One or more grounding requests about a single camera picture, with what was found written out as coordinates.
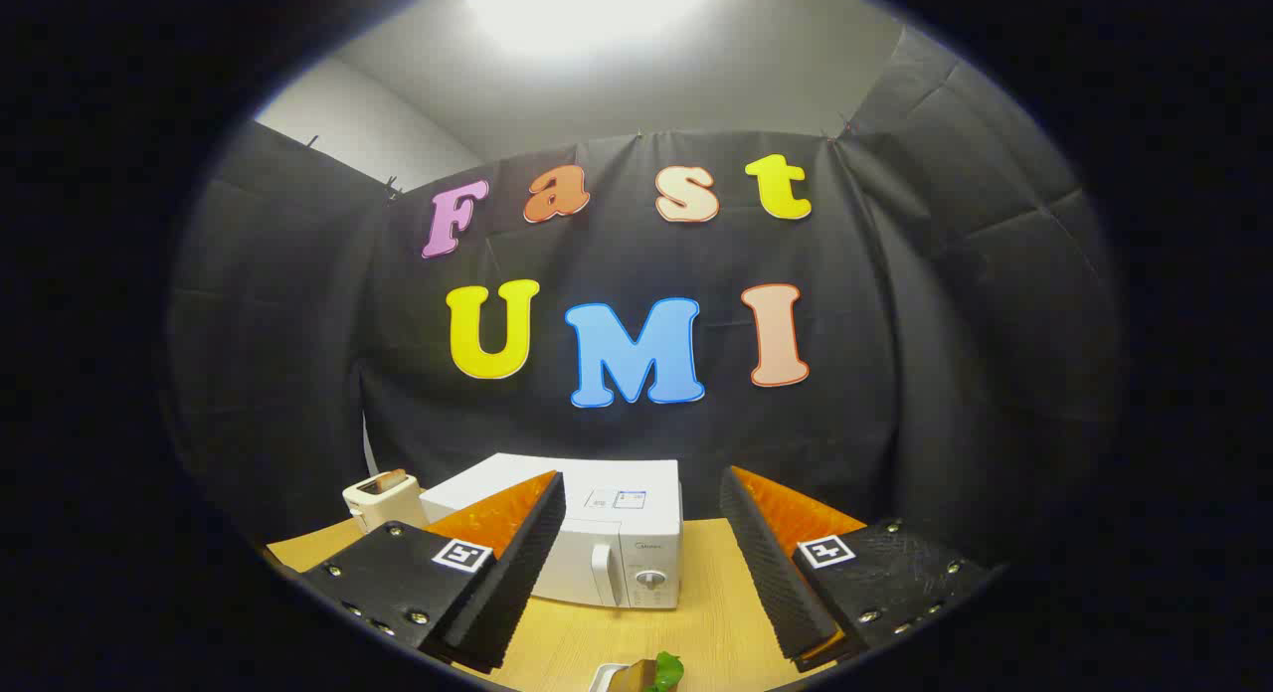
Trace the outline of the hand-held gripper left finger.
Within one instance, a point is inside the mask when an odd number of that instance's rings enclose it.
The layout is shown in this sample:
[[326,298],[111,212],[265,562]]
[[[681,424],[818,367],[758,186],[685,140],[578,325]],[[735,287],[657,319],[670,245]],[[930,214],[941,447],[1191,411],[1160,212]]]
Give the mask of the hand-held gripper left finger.
[[297,579],[381,639],[489,673],[565,511],[564,476],[547,469],[423,528],[388,520]]

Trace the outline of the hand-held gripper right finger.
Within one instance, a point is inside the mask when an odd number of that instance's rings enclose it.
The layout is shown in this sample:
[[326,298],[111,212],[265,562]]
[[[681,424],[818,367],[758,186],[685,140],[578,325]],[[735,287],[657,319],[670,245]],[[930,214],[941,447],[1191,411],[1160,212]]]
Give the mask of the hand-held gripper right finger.
[[863,523],[738,466],[723,471],[719,502],[782,654],[799,672],[891,645],[995,575],[900,516]]

